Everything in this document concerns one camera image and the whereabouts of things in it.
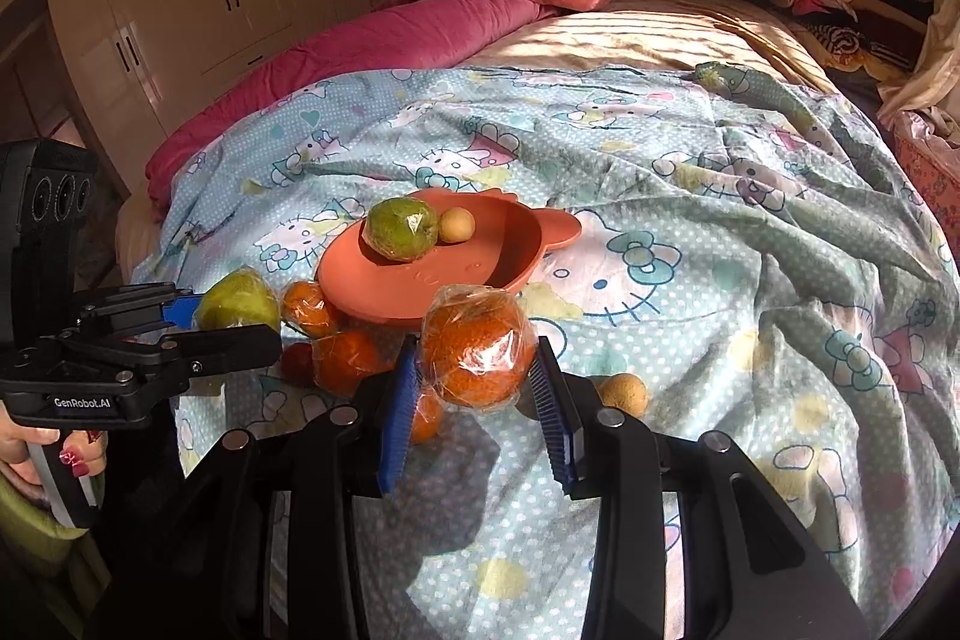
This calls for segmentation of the pink floral cloth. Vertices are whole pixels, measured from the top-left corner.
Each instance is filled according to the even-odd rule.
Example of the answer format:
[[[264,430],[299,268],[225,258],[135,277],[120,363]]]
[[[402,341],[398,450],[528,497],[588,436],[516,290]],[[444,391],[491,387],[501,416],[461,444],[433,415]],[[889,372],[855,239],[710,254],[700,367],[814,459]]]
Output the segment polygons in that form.
[[[958,242],[958,146],[937,133],[923,113],[896,112],[887,119],[893,151],[914,190],[928,203],[951,244]]]

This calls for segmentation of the orange bear-shaped plate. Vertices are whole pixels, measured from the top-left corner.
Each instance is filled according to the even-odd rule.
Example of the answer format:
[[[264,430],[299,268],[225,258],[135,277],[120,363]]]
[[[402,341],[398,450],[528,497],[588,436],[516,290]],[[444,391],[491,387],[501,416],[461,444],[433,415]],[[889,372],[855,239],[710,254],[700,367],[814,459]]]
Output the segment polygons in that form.
[[[583,226],[561,209],[529,208],[501,190],[451,191],[427,188],[415,197],[439,213],[464,208],[475,232],[462,244],[433,247],[410,263],[392,263],[371,250],[361,224],[343,230],[325,248],[316,280],[327,301],[342,314],[376,325],[415,330],[439,289],[475,284],[516,294],[545,253],[573,245]]]

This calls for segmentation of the pile of folded clothes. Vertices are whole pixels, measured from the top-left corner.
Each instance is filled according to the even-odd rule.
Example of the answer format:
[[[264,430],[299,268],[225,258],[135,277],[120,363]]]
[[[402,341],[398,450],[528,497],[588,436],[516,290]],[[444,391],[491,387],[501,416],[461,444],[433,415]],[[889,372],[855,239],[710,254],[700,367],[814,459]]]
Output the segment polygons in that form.
[[[862,71],[876,83],[918,64],[934,0],[768,0],[827,70]]]

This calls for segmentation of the small tan longan fruit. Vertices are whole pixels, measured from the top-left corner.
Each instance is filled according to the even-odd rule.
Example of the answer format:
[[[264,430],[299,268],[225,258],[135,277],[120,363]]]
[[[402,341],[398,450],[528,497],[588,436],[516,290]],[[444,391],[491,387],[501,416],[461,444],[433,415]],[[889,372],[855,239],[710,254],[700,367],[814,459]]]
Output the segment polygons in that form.
[[[651,401],[644,381],[633,374],[617,374],[602,380],[599,396],[608,408],[620,409],[633,417],[643,417]]]
[[[439,214],[438,241],[444,245],[457,245],[470,241],[477,230],[475,216],[466,208],[454,206]]]

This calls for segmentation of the green fruit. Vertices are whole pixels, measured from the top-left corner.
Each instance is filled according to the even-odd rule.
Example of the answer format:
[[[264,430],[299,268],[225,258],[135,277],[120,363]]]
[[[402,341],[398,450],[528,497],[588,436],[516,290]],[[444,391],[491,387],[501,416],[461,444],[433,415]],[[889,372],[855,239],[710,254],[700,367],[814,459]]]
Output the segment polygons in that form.
[[[280,331],[280,304],[274,289],[249,266],[231,271],[200,298],[194,323],[199,330],[267,325]]]
[[[428,203],[412,197],[387,198],[364,218],[361,237],[389,262],[421,259],[438,242],[439,218]]]

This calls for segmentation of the cream curtain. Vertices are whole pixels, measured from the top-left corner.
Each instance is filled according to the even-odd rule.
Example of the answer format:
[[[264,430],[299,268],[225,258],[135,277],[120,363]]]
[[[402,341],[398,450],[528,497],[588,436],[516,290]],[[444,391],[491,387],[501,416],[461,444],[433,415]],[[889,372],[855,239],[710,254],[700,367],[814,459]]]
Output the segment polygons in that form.
[[[877,119],[888,127],[898,113],[932,109],[957,86],[958,0],[934,0],[918,64],[906,80],[880,91],[884,102]]]

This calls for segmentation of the red tomato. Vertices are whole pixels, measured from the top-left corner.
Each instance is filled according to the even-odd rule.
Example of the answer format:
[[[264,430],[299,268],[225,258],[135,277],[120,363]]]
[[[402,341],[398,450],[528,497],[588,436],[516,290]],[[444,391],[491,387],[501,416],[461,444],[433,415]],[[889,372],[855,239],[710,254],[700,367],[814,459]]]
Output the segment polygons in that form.
[[[298,388],[314,386],[316,366],[313,345],[310,342],[291,342],[290,346],[286,346],[280,357],[280,374],[288,385]]]

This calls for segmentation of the pink duvet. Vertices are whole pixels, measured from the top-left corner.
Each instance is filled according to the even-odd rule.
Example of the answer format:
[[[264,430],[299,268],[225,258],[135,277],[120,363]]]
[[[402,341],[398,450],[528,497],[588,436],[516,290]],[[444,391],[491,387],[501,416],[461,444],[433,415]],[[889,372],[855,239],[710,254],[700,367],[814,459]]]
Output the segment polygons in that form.
[[[172,181],[195,152],[247,115],[298,89],[355,71],[427,70],[462,64],[501,37],[556,13],[586,13],[610,0],[386,0],[370,13],[309,35],[254,68],[174,131],[145,166],[146,193],[161,218]]]

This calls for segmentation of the beige bed sheet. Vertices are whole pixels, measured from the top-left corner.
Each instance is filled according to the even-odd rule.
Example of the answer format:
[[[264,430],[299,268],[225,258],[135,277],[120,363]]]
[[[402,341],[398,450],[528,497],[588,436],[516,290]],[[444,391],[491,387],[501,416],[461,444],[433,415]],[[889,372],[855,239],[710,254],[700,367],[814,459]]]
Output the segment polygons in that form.
[[[823,94],[836,91],[786,23],[742,0],[612,0],[601,11],[562,14],[525,25],[466,64],[686,71],[703,62],[763,71]]]

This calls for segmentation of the Hello Kitty blue quilt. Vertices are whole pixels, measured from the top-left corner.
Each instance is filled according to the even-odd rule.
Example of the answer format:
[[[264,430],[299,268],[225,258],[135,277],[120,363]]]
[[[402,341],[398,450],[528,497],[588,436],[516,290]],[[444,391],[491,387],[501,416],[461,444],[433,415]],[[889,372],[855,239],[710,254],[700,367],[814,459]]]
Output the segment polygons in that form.
[[[344,74],[179,164],[133,279],[283,289],[431,187],[574,214],[521,292],[563,369],[640,377],[654,431],[727,432],[895,622],[958,526],[958,271],[871,120],[715,62]]]

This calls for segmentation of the large orange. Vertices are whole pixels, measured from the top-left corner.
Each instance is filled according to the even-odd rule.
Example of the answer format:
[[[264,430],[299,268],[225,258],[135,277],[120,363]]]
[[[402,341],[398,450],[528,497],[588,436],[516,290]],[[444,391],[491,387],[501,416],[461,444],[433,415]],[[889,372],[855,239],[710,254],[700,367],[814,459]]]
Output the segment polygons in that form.
[[[423,377],[446,403],[496,408],[519,392],[537,335],[519,301],[488,286],[439,289],[421,325]]]

